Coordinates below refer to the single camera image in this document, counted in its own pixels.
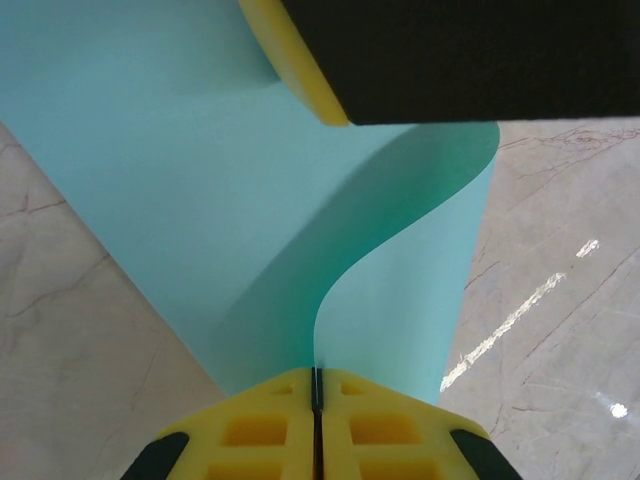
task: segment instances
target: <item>white marble tile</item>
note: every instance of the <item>white marble tile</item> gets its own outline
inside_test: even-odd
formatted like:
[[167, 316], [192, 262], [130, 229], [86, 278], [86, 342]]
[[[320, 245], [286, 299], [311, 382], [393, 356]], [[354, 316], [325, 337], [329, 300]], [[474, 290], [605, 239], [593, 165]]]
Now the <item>white marble tile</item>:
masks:
[[[640, 475], [639, 133], [502, 125], [441, 404], [526, 479]], [[0, 478], [117, 479], [221, 393], [1, 124], [0, 151]]]
[[[633, 480], [640, 121], [502, 132], [449, 369], [517, 320], [466, 361], [441, 404], [483, 424], [524, 478]], [[576, 256], [592, 240], [598, 248]], [[522, 309], [554, 274], [557, 285]]]

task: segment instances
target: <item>curved plastic film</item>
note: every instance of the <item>curved plastic film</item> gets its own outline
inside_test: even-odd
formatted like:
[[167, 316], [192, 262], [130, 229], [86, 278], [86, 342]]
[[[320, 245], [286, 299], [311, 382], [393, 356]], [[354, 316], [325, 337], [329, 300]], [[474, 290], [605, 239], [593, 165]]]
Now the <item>curved plastic film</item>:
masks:
[[227, 393], [311, 366], [320, 309], [323, 362], [430, 399], [496, 125], [328, 128], [233, 2], [3, 8], [2, 120]]

